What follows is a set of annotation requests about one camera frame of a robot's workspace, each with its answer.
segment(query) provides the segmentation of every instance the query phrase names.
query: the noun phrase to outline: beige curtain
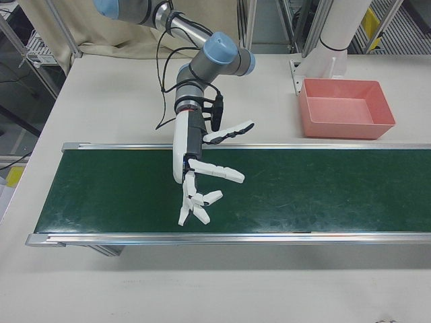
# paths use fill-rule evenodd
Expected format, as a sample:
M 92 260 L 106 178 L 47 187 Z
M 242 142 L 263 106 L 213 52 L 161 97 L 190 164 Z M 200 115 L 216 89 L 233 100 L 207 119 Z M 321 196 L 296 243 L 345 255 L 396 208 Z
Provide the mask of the beige curtain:
M 175 9 L 189 18 L 205 24 L 213 31 L 223 31 L 232 39 L 238 39 L 236 24 L 236 0 L 174 0 Z M 67 73 L 71 65 L 71 51 L 53 19 L 44 0 L 18 0 L 46 45 L 56 56 Z M 92 0 L 53 0 L 75 42 L 84 53 L 131 59 L 153 59 L 156 55 L 157 30 L 148 27 L 114 21 L 100 15 Z M 184 45 L 178 40 L 163 42 L 161 57 L 170 49 Z

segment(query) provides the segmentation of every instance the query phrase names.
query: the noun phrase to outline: blue joint cap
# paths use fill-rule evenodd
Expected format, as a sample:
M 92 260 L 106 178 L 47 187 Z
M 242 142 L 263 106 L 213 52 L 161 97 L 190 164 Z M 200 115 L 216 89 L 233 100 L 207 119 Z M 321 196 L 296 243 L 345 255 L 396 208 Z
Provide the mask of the blue joint cap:
M 93 0 L 94 6 L 105 17 L 118 19 L 120 15 L 119 0 Z
M 215 64 L 228 65 L 238 54 L 235 43 L 222 32 L 215 32 L 203 45 L 203 52 Z
M 185 69 L 186 67 L 189 67 L 189 64 L 187 63 L 187 64 L 184 64 L 182 67 L 180 67 L 180 69 L 178 70 L 178 74 L 179 73 L 181 73 L 181 71 L 183 70 L 183 69 Z
M 251 72 L 253 72 L 254 69 L 255 69 L 255 66 L 256 66 L 256 57 L 255 57 L 255 55 L 251 51 L 249 51 L 248 49 L 246 49 L 246 51 L 250 54 L 250 67 L 247 69 L 247 72 L 245 72 L 244 75 L 248 75 Z

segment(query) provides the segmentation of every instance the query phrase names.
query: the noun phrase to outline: green conveyor belt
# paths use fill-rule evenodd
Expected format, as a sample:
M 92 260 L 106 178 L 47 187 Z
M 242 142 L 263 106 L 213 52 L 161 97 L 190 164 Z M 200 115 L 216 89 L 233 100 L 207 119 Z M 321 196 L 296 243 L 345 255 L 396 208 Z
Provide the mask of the green conveyor belt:
M 240 170 L 211 223 L 177 225 L 182 187 L 170 150 L 67 150 L 35 233 L 431 232 L 431 150 L 214 149 L 204 161 Z

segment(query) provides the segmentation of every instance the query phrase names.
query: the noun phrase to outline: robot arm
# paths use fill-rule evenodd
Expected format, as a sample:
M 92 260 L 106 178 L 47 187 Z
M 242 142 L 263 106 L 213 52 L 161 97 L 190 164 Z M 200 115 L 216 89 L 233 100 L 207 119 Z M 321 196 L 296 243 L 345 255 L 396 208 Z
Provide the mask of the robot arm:
M 231 168 L 206 164 L 202 159 L 202 144 L 215 145 L 226 138 L 241 135 L 254 123 L 247 121 L 220 131 L 223 97 L 218 94 L 212 108 L 204 107 L 205 88 L 218 75 L 248 75 L 255 67 L 255 58 L 246 49 L 238 48 L 225 34 L 212 34 L 181 12 L 173 10 L 169 2 L 161 0 L 93 0 L 97 10 L 112 19 L 124 20 L 147 27 L 165 30 L 171 36 L 183 38 L 201 50 L 189 64 L 180 68 L 177 77 L 174 110 L 176 113 L 173 142 L 173 175 L 183 185 L 183 206 L 178 224 L 183 225 L 190 211 L 204 224 L 209 216 L 203 207 L 222 198 L 221 191 L 202 195 L 195 187 L 195 173 L 222 177 L 242 183 L 244 175 Z M 212 133 L 208 133 L 203 113 L 211 114 Z

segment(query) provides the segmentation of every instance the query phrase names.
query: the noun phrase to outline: metal frame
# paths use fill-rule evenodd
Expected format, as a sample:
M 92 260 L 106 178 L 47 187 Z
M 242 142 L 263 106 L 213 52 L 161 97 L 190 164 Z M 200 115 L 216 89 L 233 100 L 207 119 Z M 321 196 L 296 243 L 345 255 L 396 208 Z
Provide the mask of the metal frame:
M 323 26 L 325 25 L 326 18 L 329 10 L 331 9 L 333 0 L 320 0 L 317 6 L 316 15 L 311 24 L 310 33 L 306 39 L 304 48 L 302 50 L 302 57 L 306 57 L 316 47 L 319 37 L 321 35 Z
M 302 51 L 302 43 L 298 42 L 298 39 L 304 32 L 305 23 L 307 21 L 308 12 L 311 8 L 312 0 L 304 0 L 301 7 L 301 12 L 298 18 L 298 22 L 296 23 L 294 37 L 292 39 L 293 44 L 298 44 L 298 48 Z
M 172 149 L 172 145 L 65 143 L 64 150 Z M 207 149 L 431 149 L 431 144 L 249 144 L 212 145 Z M 87 246 L 106 256 L 118 256 L 123 246 L 178 244 L 431 244 L 431 233 L 331 232 L 258 234 L 30 234 L 27 246 Z
M 371 36 L 370 40 L 368 41 L 367 45 L 365 46 L 363 53 L 368 54 L 371 51 L 371 46 L 373 45 L 374 41 L 383 35 L 383 32 L 387 28 L 387 26 L 391 23 L 392 19 L 395 17 L 395 14 L 398 12 L 398 9 L 403 4 L 404 0 L 393 0 L 390 4 L 388 10 L 386 11 L 385 16 L 380 21 L 380 24 L 378 25 L 376 31 Z
M 250 0 L 247 15 L 247 30 L 245 34 L 245 48 L 251 50 L 253 44 L 253 32 L 255 30 L 255 18 L 256 18 L 257 0 Z
M 279 8 L 280 14 L 282 16 L 281 22 L 286 29 L 289 39 L 291 40 L 290 51 L 293 52 L 293 50 L 295 50 L 295 52 L 300 52 L 298 44 L 296 42 L 292 42 L 295 32 L 292 27 L 293 16 L 292 16 L 292 12 L 290 11 L 288 0 L 276 0 L 276 1 L 277 1 L 277 6 Z
M 72 33 L 70 32 L 69 28 L 66 26 L 65 22 L 61 18 L 59 12 L 57 11 L 57 8 L 55 7 L 54 3 L 51 0 L 45 0 L 46 5 L 48 5 L 48 8 L 50 9 L 51 13 L 54 16 L 54 20 L 59 26 L 60 30 L 62 31 L 67 45 L 69 46 L 73 56 L 77 59 L 80 59 L 82 57 L 82 51 L 78 48 L 76 45 L 76 41 L 72 36 Z

